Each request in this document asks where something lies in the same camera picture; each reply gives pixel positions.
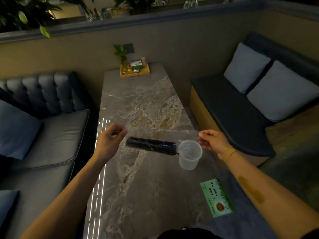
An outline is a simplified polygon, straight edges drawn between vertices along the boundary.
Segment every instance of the clear plastic cup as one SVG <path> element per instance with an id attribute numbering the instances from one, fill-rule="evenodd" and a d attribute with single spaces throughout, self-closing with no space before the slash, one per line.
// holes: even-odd
<path id="1" fill-rule="evenodd" d="M 196 168 L 199 159 L 203 154 L 202 147 L 193 140 L 182 141 L 178 147 L 179 163 L 185 170 Z"/>

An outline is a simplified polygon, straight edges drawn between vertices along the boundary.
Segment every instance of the gray marble tabletop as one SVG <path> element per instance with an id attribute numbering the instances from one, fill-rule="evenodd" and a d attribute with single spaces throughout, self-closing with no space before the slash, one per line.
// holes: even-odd
<path id="1" fill-rule="evenodd" d="M 106 72 L 98 134 L 111 123 L 143 131 L 194 130 L 161 63 L 151 74 L 120 78 Z M 213 218 L 200 182 L 219 178 L 235 213 Z M 183 170 L 178 156 L 125 147 L 102 169 L 87 204 L 83 238 L 142 239 L 165 230 L 197 226 L 228 238 L 276 238 L 233 176 L 204 151 L 193 171 Z"/>

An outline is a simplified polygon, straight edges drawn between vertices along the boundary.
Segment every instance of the light blue pillow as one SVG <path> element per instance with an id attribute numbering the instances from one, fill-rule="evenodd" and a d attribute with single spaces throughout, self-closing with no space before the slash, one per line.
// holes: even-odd
<path id="1" fill-rule="evenodd" d="M 17 194 L 18 191 L 0 190 L 0 227 L 11 209 Z"/>
<path id="2" fill-rule="evenodd" d="M 41 122 L 9 103 L 0 100 L 0 154 L 23 159 Z"/>
<path id="3" fill-rule="evenodd" d="M 318 86 L 275 61 L 247 98 L 265 117 L 278 122 L 318 96 Z"/>
<path id="4" fill-rule="evenodd" d="M 271 58 L 240 43 L 224 76 L 241 93 L 261 75 Z"/>

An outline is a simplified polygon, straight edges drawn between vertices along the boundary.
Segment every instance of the chopstick bundle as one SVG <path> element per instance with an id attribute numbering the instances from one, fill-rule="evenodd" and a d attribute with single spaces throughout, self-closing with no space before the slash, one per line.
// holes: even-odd
<path id="1" fill-rule="evenodd" d="M 174 142 L 129 137 L 126 140 L 126 146 L 131 148 L 144 149 L 152 152 L 163 153 L 172 156 L 179 154 L 177 152 L 176 143 Z"/>

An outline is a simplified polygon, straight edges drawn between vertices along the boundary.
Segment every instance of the forearm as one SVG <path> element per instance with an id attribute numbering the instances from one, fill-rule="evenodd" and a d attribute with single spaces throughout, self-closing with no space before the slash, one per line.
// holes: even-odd
<path id="1" fill-rule="evenodd" d="M 21 238 L 70 238 L 81 219 L 102 167 L 92 157 Z"/>
<path id="2" fill-rule="evenodd" d="M 317 212 L 239 153 L 233 153 L 226 164 L 280 239 L 300 239 L 319 228 Z"/>

